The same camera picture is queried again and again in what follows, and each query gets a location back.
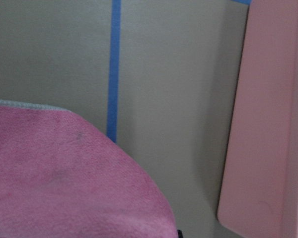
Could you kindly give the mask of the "pink microfiber cloth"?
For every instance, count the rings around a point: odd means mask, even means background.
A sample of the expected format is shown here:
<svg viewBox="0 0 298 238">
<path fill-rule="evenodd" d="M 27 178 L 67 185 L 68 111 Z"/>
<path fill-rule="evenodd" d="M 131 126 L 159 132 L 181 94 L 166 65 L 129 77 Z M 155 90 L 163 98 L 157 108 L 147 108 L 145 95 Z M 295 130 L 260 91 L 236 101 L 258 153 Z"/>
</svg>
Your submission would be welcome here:
<svg viewBox="0 0 298 238">
<path fill-rule="evenodd" d="M 146 171 L 81 116 L 0 100 L 0 238 L 176 238 Z"/>
</svg>

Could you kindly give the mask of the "pink plastic bin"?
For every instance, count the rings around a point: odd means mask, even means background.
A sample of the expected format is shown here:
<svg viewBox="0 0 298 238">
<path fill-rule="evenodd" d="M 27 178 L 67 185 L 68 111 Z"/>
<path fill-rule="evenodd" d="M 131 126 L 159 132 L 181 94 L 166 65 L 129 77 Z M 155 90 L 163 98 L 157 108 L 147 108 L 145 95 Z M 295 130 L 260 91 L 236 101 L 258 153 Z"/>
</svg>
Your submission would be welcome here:
<svg viewBox="0 0 298 238">
<path fill-rule="evenodd" d="M 298 0 L 250 4 L 218 220 L 245 238 L 298 238 Z"/>
</svg>

